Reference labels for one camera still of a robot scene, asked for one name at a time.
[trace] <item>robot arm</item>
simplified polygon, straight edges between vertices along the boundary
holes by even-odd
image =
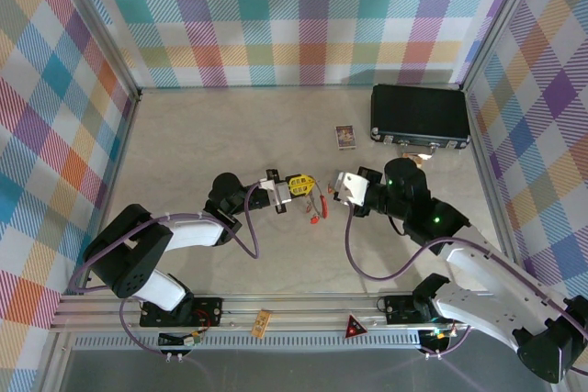
[[[514,349],[536,375],[558,383],[588,343],[568,320],[571,316],[587,329],[588,301],[565,298],[494,250],[463,214],[431,197],[424,172],[412,160],[388,162],[385,184],[381,178],[381,173],[363,167],[357,174],[339,173],[335,199],[356,205],[356,217],[374,210],[403,220],[405,232],[421,246],[455,238],[430,250],[472,274],[487,291],[471,292],[432,274],[427,278],[431,283],[425,279],[421,285],[433,286],[425,296],[435,314],[491,335]],[[468,246],[469,242],[478,246]]]
[[[251,190],[248,209],[275,207],[278,214],[286,211],[285,204],[295,197],[289,191],[289,176],[280,180],[277,170],[267,170],[267,177],[243,186],[237,176],[220,174],[214,180],[201,218],[153,222],[151,213],[138,204],[126,207],[87,247],[84,261],[103,251],[108,245],[137,226],[152,222],[144,230],[130,236],[134,247],[122,243],[91,266],[97,276],[119,298],[137,297],[159,308],[158,313],[181,323],[191,312],[193,295],[171,275],[155,266],[165,252],[178,248],[214,247],[231,240],[241,223],[234,217],[245,211],[247,194]]]

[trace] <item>warning triangle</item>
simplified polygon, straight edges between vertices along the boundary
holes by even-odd
[[[349,321],[347,322],[347,331],[345,332],[345,338],[349,339],[351,337],[357,337],[361,334],[367,334],[368,330],[359,323],[359,320],[353,317],[352,314],[349,315]]]

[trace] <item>plaid wall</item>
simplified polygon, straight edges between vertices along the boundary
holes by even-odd
[[[526,270],[588,297],[588,0],[523,0],[471,103]]]
[[[456,67],[456,69],[458,69],[458,75],[455,79],[456,83],[463,83],[463,80],[466,77],[466,74],[468,73],[469,67],[473,63],[474,58],[476,57],[476,54],[478,53],[478,50],[480,49],[482,42],[486,38],[486,34],[490,29],[492,21],[500,11],[503,1],[504,0],[494,0],[492,2],[492,6],[490,7],[490,9],[488,9],[486,17],[483,19],[481,26],[477,29],[476,38],[474,39],[471,46],[469,46],[469,50],[467,52],[464,62],[461,64],[461,67]]]
[[[139,84],[182,87],[447,83],[502,0],[95,2]]]
[[[0,391],[27,391],[130,109],[71,0],[0,0]]]

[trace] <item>small box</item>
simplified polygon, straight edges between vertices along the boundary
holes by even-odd
[[[377,84],[370,136],[385,144],[464,149],[471,140],[466,97],[462,91]]]
[[[356,147],[356,133],[353,131],[353,126],[335,126],[334,134],[340,151]]]

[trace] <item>vent grille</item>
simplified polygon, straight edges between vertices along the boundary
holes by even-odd
[[[341,348],[413,348],[420,344],[417,330],[373,330],[368,334],[346,339],[343,332],[272,332],[257,339],[247,331],[214,332],[205,335],[194,349],[304,349],[329,350]],[[157,333],[138,333],[139,340],[148,346],[157,346]],[[75,339],[76,350],[139,349],[124,332],[85,332]]]

